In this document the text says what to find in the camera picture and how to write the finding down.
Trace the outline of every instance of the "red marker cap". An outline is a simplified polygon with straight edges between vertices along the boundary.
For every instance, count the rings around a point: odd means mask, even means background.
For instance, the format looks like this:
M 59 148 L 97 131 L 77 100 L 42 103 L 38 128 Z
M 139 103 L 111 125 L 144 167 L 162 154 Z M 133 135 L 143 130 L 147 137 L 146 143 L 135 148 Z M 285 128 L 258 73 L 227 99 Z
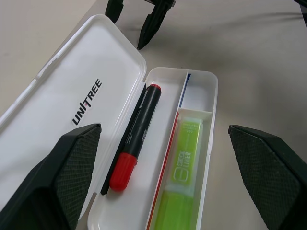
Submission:
M 134 166 L 138 160 L 136 157 L 122 152 L 114 168 L 110 180 L 110 187 L 117 192 L 123 191 L 129 182 Z
M 161 91 L 161 87 L 159 85 L 151 84 L 150 86 L 156 87 L 156 88 L 158 88 Z

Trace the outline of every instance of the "marker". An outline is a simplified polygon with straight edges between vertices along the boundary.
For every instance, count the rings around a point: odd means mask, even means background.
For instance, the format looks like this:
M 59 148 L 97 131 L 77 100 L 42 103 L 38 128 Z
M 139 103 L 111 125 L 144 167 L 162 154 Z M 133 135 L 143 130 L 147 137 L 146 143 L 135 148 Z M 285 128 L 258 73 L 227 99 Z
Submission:
M 143 97 L 132 128 L 128 134 L 123 151 L 120 153 L 110 180 L 114 191 L 123 191 L 129 182 L 140 154 L 151 119 L 161 95 L 161 88 L 151 84 Z
M 201 119 L 185 117 L 180 122 L 161 201 L 154 207 L 154 212 L 157 212 L 154 214 L 155 230 L 189 230 L 196 227 L 198 202 L 194 202 L 194 190 L 202 130 Z

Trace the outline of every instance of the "unitree logo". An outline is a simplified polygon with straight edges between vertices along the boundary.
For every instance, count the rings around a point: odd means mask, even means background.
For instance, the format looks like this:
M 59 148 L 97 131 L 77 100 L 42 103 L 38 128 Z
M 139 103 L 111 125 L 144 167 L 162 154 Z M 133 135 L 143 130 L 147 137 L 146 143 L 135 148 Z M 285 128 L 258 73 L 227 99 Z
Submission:
M 80 108 L 76 112 L 75 117 L 72 119 L 72 123 L 74 125 L 78 125 L 81 119 L 84 117 L 85 112 L 92 107 L 92 100 L 94 99 L 95 95 L 97 95 L 99 88 L 101 87 L 102 83 L 99 79 L 96 80 L 95 84 L 92 86 L 91 90 L 88 92 L 86 98 L 83 102 L 80 102 Z

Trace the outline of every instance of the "textured gripper pad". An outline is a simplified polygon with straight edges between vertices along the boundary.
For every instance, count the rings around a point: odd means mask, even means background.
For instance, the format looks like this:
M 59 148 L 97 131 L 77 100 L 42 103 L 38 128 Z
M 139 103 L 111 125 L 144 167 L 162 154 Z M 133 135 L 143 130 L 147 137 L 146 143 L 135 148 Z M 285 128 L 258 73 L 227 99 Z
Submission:
M 71 229 L 75 229 L 91 183 L 100 127 L 82 135 L 72 147 L 57 178 L 55 190 Z
M 244 185 L 265 224 L 283 229 L 303 193 L 300 182 L 260 138 L 236 128 L 230 138 Z

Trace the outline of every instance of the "table surface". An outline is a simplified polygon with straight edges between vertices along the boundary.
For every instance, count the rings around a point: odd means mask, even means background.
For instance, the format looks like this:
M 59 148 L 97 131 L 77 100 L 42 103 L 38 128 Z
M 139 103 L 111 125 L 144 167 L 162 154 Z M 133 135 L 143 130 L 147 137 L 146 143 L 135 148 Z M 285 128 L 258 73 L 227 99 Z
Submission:
M 91 15 L 104 13 L 106 4 L 0 2 L 0 114 L 65 38 Z M 117 26 L 134 46 L 152 9 L 144 1 L 124 2 Z M 207 70 L 218 77 L 202 229 L 267 229 L 243 185 L 227 133 L 230 124 L 280 136 L 307 161 L 306 39 L 300 7 L 291 0 L 178 0 L 140 51 L 148 71 L 165 66 Z

